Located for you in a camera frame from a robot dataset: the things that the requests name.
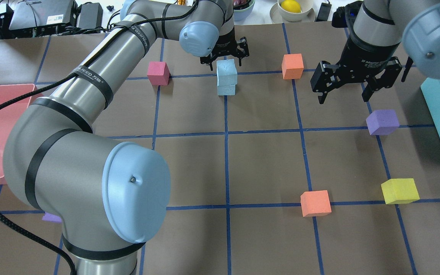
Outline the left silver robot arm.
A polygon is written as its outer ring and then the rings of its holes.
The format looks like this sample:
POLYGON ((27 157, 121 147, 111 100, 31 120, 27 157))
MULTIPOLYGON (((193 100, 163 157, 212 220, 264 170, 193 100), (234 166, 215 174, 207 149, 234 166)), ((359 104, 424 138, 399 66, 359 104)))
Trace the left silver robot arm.
POLYGON ((92 124, 157 38, 211 64, 247 57, 235 39, 232 0, 192 7, 126 0, 121 21, 62 80, 0 104, 0 110, 55 88, 25 110, 7 139, 3 172, 25 204, 57 215, 67 251, 0 212, 0 222, 59 254, 72 275, 134 275, 138 251, 159 231, 170 198, 170 171, 154 150, 93 133, 92 124))

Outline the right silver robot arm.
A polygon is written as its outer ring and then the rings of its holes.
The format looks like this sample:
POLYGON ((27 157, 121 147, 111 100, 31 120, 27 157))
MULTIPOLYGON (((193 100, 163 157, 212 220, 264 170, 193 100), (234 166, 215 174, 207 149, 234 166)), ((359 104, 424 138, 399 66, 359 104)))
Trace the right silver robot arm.
POLYGON ((320 104, 350 83, 367 84, 362 99, 368 102, 412 65, 440 80, 440 0, 359 0, 339 7, 332 26, 347 28, 349 36, 340 60, 320 61, 311 77, 320 104))

